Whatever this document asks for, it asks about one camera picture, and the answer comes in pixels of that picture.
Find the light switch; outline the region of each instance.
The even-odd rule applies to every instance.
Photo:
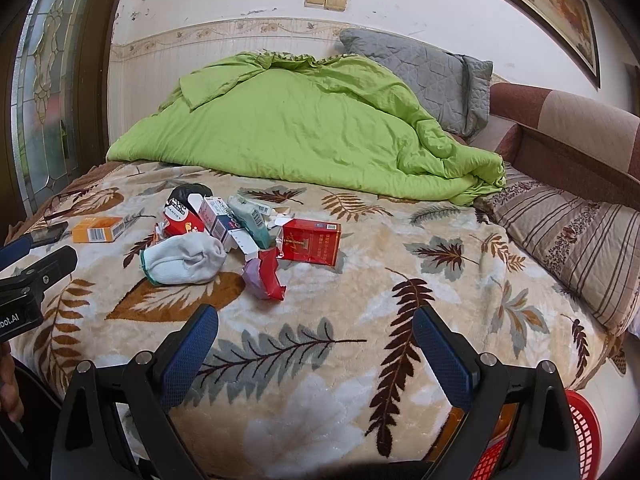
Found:
[[[325,0],[324,8],[327,10],[338,10],[343,12],[347,8],[347,0]]]

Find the pile of packages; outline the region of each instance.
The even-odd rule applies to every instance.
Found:
[[[246,288],[263,300],[283,300],[277,260],[334,266],[340,243],[340,224],[292,218],[288,207],[238,194],[225,201],[201,184],[175,188],[162,215],[154,243],[140,254],[154,285],[210,282],[237,250]]]

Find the leaf-patterned blanket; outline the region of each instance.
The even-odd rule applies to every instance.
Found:
[[[341,222],[336,266],[281,261],[283,302],[244,291],[237,252],[207,285],[152,286],[139,253],[170,191],[185,182]],[[213,478],[295,478],[347,463],[423,458],[450,412],[412,337],[423,304],[478,352],[506,364],[553,360],[571,388],[608,351],[609,337],[579,300],[484,214],[449,202],[150,162],[122,165],[69,197],[64,210],[71,226],[108,214],[126,218],[127,228],[114,243],[75,246],[78,268],[47,291],[44,323],[12,341],[14,355],[62,395],[80,360],[127,362],[155,349],[199,304],[213,304],[218,338],[171,412]],[[4,274],[69,243],[65,235]],[[136,446],[130,418],[124,422]]]

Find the finger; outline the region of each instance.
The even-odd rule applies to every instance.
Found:
[[[20,403],[18,387],[15,384],[5,384],[0,390],[0,403],[2,410],[11,413]]]
[[[24,405],[18,397],[18,405],[9,412],[9,420],[11,422],[18,422],[24,415]]]
[[[14,358],[11,354],[3,355],[0,358],[0,380],[3,383],[13,383],[15,374]]]

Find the smartphone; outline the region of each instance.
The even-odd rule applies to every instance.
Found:
[[[34,229],[27,233],[27,236],[31,238],[31,248],[56,243],[60,240],[67,227],[69,227],[68,222],[60,222],[59,224],[43,227],[42,229]]]

